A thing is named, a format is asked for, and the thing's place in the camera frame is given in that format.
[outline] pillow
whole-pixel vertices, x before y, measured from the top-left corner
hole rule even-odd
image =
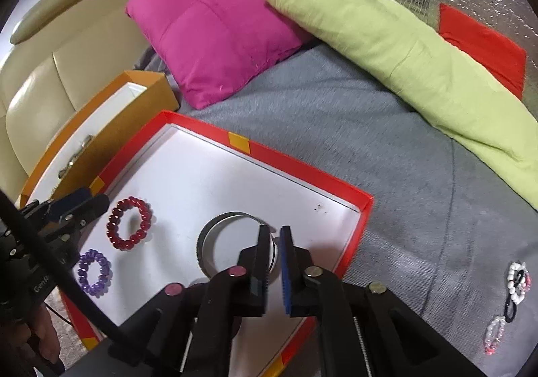
[[[370,72],[538,210],[538,122],[469,55],[393,0],[267,0]]]
[[[311,39],[264,0],[129,0],[126,13],[196,109],[228,98]]]
[[[527,61],[523,48],[446,4],[439,5],[439,35],[469,54],[519,100],[522,99]]]

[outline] purple beaded bracelet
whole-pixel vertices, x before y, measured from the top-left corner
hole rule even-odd
[[[101,275],[98,278],[97,283],[94,285],[88,284],[88,268],[92,262],[96,261],[101,265]],[[110,275],[110,267],[107,258],[96,250],[88,250],[85,254],[80,256],[79,262],[79,283],[82,290],[90,295],[97,295],[102,292],[105,285],[108,282],[108,276]]]

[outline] beige leather sofa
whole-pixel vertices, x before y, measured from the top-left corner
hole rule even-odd
[[[0,188],[12,200],[65,122],[149,45],[126,2],[41,0],[14,31],[0,67]]]

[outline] blanket seam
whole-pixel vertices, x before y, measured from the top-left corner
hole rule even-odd
[[[452,193],[450,195],[450,204],[448,206],[448,215],[447,215],[447,224],[445,227],[445,237],[443,238],[443,243],[440,248],[439,252],[439,261],[437,262],[437,265],[435,266],[434,275],[431,279],[430,287],[428,288],[428,292],[426,293],[426,298],[424,299],[424,304],[422,305],[422,309],[420,309],[419,316],[422,318],[424,315],[424,312],[426,311],[426,306],[428,305],[430,301],[430,294],[434,288],[434,284],[437,281],[437,277],[439,275],[439,269],[440,269],[440,262],[442,259],[443,254],[445,253],[445,248],[447,247],[448,243],[448,228],[450,225],[450,218],[452,217],[452,208],[454,205],[454,192],[456,187],[456,158],[454,154],[454,139],[450,139],[450,146],[452,147]]]

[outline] red beaded bracelet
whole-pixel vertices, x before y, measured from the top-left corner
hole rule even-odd
[[[118,225],[120,218],[123,216],[123,212],[125,210],[132,209],[133,207],[138,208],[138,211],[142,217],[140,229],[136,233],[132,234],[129,239],[121,239],[118,236]],[[116,207],[112,209],[112,214],[108,218],[107,236],[114,248],[118,248],[120,250],[131,250],[136,244],[146,237],[147,231],[150,229],[150,227],[151,210],[144,201],[130,196],[129,198],[118,201]]]

